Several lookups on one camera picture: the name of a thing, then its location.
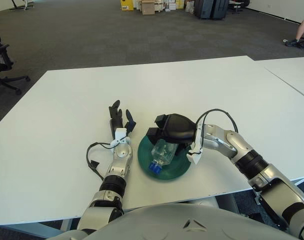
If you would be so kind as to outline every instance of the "shoe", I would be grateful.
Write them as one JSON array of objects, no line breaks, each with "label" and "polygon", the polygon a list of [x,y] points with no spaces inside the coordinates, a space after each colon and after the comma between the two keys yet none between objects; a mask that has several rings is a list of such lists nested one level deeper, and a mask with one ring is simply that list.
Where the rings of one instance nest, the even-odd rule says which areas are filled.
[{"label": "shoe", "polygon": [[297,40],[296,39],[294,39],[294,40],[292,40],[292,41],[287,41],[286,43],[285,43],[285,46],[289,46],[289,47],[293,47],[293,46],[297,46],[298,45],[298,42],[297,42]]}]

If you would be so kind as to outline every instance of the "yellow box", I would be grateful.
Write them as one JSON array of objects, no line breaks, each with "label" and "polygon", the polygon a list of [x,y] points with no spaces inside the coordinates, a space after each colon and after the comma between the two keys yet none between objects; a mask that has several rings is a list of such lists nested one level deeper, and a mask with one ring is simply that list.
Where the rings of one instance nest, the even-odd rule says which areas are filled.
[{"label": "yellow box", "polygon": [[184,0],[176,0],[176,9],[184,8]]},{"label": "yellow box", "polygon": [[133,10],[133,0],[121,0],[122,11]]}]

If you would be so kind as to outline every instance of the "wall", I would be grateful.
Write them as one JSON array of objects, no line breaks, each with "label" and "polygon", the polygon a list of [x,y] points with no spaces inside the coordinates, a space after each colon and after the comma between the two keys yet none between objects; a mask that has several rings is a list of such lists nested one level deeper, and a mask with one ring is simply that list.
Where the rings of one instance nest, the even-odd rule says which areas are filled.
[{"label": "wall", "polygon": [[299,23],[304,19],[304,0],[251,0],[248,8]]},{"label": "wall", "polygon": [[[16,0],[16,5],[22,5],[23,1]],[[13,3],[11,0],[0,0],[0,11],[10,9],[13,7]]]}]

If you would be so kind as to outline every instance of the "clear plastic bottle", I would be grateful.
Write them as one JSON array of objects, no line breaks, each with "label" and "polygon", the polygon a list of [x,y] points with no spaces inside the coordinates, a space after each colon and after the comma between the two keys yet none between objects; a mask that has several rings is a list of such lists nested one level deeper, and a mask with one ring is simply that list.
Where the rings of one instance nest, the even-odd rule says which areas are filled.
[{"label": "clear plastic bottle", "polygon": [[163,139],[159,139],[152,150],[153,161],[149,165],[149,169],[155,174],[160,174],[164,165],[169,165],[177,150],[178,144],[169,143]]}]

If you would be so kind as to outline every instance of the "black cable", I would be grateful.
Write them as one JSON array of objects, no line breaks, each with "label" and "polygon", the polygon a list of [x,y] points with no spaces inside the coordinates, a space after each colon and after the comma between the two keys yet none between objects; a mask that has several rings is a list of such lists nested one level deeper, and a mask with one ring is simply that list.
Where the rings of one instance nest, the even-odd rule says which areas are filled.
[{"label": "black cable", "polygon": [[87,148],[87,151],[86,151],[86,162],[87,162],[87,165],[88,165],[88,167],[89,167],[94,173],[96,173],[96,174],[100,177],[101,180],[104,180],[104,178],[103,178],[103,176],[102,176],[102,175],[97,171],[97,169],[96,169],[97,166],[98,166],[98,164],[100,164],[100,163],[98,162],[98,163],[97,163],[97,166],[94,166],[94,165],[89,161],[89,159],[88,159],[88,153],[89,153],[89,151],[90,151],[90,149],[91,149],[92,147],[95,147],[95,146],[97,146],[97,145],[100,145],[100,146],[102,146],[102,147],[105,148],[105,149],[113,149],[113,148],[117,147],[119,144],[120,144],[120,142],[118,142],[115,146],[107,147],[107,146],[104,146],[104,145],[110,145],[109,143],[106,143],[106,142],[95,142],[95,143],[92,143],[91,145],[89,145],[89,147]]},{"label": "black cable", "polygon": [[[203,124],[202,124],[202,134],[204,133],[205,118],[207,117],[207,115],[208,115],[210,112],[222,112],[222,113],[225,113],[225,114],[228,116],[228,118],[231,120],[231,122],[232,122],[232,124],[233,124],[233,127],[234,127],[234,131],[235,131],[236,133],[238,133],[237,125],[236,125],[234,119],[231,117],[231,115],[230,115],[228,112],[226,112],[226,111],[224,111],[224,110],[222,110],[222,109],[214,108],[214,109],[211,109],[211,110],[206,111],[205,113],[203,113],[203,114],[198,118],[198,120],[196,121],[196,126],[197,126],[197,125],[198,125],[198,122],[202,119],[202,117],[204,117],[204,118],[203,118]],[[192,153],[192,154],[201,154],[201,149],[203,148],[203,143],[204,143],[204,136],[202,137],[202,145],[201,145],[200,151],[199,151],[199,152],[194,152],[194,153]]]}]

